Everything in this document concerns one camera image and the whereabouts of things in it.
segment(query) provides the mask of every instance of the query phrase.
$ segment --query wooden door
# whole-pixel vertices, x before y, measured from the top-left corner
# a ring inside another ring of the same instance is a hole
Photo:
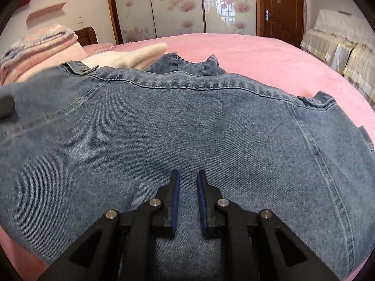
[[[300,47],[303,36],[303,0],[264,0],[264,37]]]

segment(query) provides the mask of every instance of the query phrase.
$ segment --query folded towel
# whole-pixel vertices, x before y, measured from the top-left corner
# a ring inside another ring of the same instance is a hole
[[[77,39],[74,31],[59,24],[19,39],[0,59],[0,85],[17,81],[25,71],[74,44]]]
[[[137,68],[145,70],[162,55],[166,53],[168,45],[158,43],[139,48],[130,52],[103,52],[90,56],[82,61],[89,68],[99,65],[100,67],[114,68]]]

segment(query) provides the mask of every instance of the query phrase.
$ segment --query wardrobe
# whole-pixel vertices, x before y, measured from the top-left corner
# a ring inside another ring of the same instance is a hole
[[[256,0],[115,0],[123,42],[187,33],[256,34]]]

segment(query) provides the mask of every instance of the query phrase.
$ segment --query pink blanket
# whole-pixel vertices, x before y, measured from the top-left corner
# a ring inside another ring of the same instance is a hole
[[[74,44],[78,36],[54,24],[12,44],[0,59],[0,85],[12,83],[31,67]]]
[[[375,113],[358,91],[342,76],[305,53],[282,41],[242,35],[189,34],[128,43],[115,51],[131,51],[166,42],[168,51],[192,62],[214,53],[220,66],[293,95],[313,97],[318,91],[332,95],[356,126],[364,126],[375,141]],[[25,281],[34,281],[46,265],[2,234],[0,243]]]

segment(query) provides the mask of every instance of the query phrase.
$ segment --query wooden headboard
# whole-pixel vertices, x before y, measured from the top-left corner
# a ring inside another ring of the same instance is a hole
[[[98,44],[95,31],[91,26],[83,28],[79,31],[75,31],[75,33],[78,36],[77,41],[79,42],[81,46],[86,46],[90,44]]]

